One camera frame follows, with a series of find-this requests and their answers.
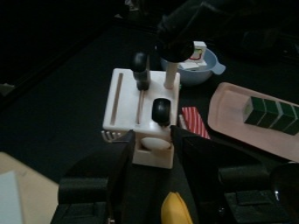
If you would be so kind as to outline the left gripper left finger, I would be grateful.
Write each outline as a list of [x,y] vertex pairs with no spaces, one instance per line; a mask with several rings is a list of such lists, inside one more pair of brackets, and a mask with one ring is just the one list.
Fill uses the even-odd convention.
[[68,170],[50,224],[121,224],[136,133],[129,130]]

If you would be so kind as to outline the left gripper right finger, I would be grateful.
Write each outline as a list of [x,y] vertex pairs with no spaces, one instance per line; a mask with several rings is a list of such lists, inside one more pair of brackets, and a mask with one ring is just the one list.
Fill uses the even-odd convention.
[[202,224],[299,224],[299,163],[258,158],[170,127]]

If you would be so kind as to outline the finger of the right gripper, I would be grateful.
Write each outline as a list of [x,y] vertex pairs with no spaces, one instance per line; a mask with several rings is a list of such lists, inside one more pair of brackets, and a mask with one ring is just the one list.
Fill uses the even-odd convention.
[[157,25],[157,38],[161,41],[205,39],[210,10],[206,0],[188,0]]

